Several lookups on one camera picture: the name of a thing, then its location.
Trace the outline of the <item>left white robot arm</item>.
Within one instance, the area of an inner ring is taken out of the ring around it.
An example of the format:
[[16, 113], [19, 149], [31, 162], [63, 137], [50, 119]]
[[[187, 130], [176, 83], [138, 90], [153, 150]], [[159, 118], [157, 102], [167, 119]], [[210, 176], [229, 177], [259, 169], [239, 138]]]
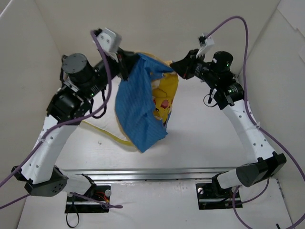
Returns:
[[84, 174], [65, 174], [55, 163], [70, 135], [93, 113], [92, 100], [104, 93], [116, 76], [128, 79], [140, 56], [119, 49], [118, 60], [107, 56], [91, 66], [84, 54], [62, 56], [61, 88], [47, 107], [40, 136], [32, 154], [23, 165], [15, 166], [12, 173], [25, 182], [31, 196], [53, 197], [60, 192], [76, 193], [84, 200], [95, 195], [96, 184]]

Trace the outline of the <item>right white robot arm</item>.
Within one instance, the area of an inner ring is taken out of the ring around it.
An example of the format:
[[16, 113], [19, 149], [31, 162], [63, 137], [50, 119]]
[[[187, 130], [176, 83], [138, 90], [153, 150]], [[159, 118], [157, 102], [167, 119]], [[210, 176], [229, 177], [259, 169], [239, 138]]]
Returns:
[[196, 57], [197, 52], [197, 49], [190, 50], [183, 59], [171, 63], [170, 67], [183, 79], [195, 76], [210, 87], [209, 100], [215, 100], [230, 120], [247, 154], [245, 165], [212, 178], [211, 191], [221, 197], [229, 188], [250, 187], [271, 178], [287, 160], [284, 154], [276, 153], [255, 123], [245, 103], [245, 90], [230, 70], [233, 56], [226, 51], [218, 51], [212, 61], [205, 62], [204, 56]]

